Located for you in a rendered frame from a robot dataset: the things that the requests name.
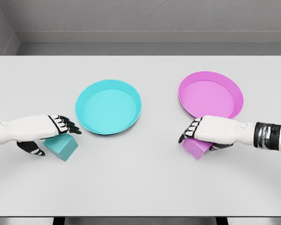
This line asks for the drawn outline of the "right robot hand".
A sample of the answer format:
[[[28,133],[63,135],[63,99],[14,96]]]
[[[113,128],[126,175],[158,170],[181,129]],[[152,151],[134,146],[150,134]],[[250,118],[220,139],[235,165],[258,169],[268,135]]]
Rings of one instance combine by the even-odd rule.
[[[237,139],[236,130],[241,123],[223,117],[203,116],[194,119],[180,136],[178,143],[186,138],[212,143],[210,150],[231,147]]]

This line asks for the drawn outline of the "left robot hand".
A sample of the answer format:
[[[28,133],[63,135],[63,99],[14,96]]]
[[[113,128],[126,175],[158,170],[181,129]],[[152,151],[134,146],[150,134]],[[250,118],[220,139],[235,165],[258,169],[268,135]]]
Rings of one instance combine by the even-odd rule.
[[[36,140],[43,140],[61,134],[81,134],[81,130],[67,117],[61,115],[37,115],[10,122],[12,135],[17,146],[25,152],[45,156]]]

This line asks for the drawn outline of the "pink block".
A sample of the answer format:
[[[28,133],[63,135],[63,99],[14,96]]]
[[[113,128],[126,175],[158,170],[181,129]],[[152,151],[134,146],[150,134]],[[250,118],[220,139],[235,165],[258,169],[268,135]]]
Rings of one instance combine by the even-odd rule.
[[[213,145],[211,142],[199,141],[197,139],[186,138],[182,146],[187,150],[195,159],[200,159],[204,153]]]

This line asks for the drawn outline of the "cyan block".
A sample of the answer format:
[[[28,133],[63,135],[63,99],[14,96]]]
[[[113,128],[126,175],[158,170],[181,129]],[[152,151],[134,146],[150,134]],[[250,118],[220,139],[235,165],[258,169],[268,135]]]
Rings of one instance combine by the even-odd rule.
[[[43,145],[49,150],[50,153],[62,159],[63,161],[67,161],[78,147],[78,143],[70,134],[61,134],[45,139]]]

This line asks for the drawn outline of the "pink round plate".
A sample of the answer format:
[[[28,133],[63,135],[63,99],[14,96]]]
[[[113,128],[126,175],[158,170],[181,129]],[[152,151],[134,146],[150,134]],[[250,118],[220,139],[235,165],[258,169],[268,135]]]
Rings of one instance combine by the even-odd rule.
[[[244,105],[237,84],[211,71],[199,71],[185,77],[179,85],[178,98],[183,108],[195,118],[212,115],[232,119]]]

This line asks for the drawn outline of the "cyan round plate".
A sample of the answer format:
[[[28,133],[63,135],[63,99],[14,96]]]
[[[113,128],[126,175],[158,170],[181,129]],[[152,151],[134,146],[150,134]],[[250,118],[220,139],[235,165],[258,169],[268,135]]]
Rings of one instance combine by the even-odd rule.
[[[102,80],[88,86],[75,104],[79,123],[99,135],[113,135],[128,129],[139,118],[141,109],[138,91],[120,80]]]

